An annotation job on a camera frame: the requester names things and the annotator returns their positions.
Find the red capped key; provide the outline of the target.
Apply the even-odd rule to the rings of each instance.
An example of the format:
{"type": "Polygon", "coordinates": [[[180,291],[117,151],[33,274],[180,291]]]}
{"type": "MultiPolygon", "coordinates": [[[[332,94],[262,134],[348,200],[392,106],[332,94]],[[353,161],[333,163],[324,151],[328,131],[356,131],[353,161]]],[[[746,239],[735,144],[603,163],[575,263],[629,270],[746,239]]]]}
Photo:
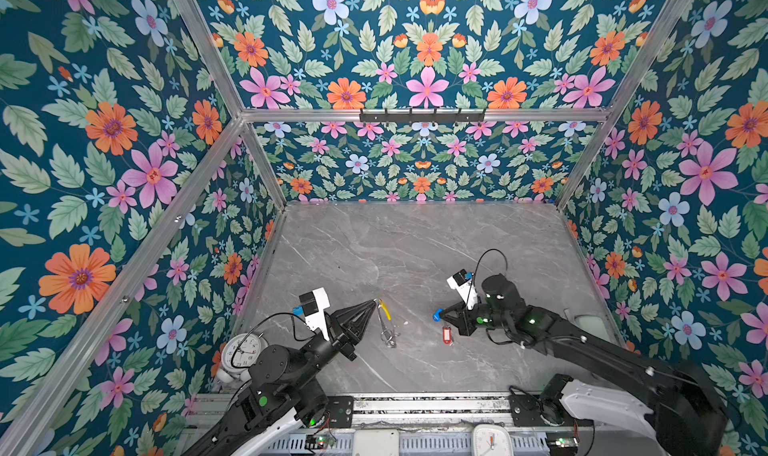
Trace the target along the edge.
{"type": "Polygon", "coordinates": [[[442,341],[448,346],[453,344],[452,330],[449,326],[444,326],[442,328],[442,341]]]}

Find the grey yellow keyring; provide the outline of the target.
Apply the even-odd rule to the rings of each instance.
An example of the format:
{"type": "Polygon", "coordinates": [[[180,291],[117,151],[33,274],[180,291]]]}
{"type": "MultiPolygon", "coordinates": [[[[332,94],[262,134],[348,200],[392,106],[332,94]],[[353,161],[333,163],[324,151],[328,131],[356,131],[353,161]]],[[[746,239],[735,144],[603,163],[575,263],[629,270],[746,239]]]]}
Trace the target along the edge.
{"type": "Polygon", "coordinates": [[[377,316],[381,327],[381,340],[388,348],[394,349],[397,347],[397,331],[391,313],[381,299],[377,299],[376,303],[377,316]]]}

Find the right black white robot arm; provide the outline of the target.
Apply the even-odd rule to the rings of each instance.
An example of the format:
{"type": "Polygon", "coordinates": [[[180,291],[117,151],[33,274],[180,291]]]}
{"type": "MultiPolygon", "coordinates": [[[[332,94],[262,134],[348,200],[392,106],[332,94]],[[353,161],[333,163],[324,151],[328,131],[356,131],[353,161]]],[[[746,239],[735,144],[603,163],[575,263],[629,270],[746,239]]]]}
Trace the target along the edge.
{"type": "Polygon", "coordinates": [[[530,305],[502,274],[480,285],[460,270],[447,279],[460,302],[439,318],[470,336],[500,330],[504,344],[568,361],[608,382],[586,385],[567,375],[546,386],[575,419],[606,421],[654,439],[669,455],[716,455],[729,421],[724,401],[706,371],[691,361],[670,365],[596,337],[559,314],[530,305]]]}

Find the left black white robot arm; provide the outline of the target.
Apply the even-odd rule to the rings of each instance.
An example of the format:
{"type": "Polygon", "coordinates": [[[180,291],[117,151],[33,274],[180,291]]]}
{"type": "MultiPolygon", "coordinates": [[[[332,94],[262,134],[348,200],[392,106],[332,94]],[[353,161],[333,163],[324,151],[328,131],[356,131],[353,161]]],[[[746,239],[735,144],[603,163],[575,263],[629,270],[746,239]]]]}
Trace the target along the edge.
{"type": "Polygon", "coordinates": [[[251,376],[219,421],[187,455],[259,455],[283,436],[319,422],[329,397],[317,375],[335,356],[356,358],[355,346],[377,310],[374,300],[322,312],[323,325],[300,348],[270,345],[248,368],[251,376]]]}

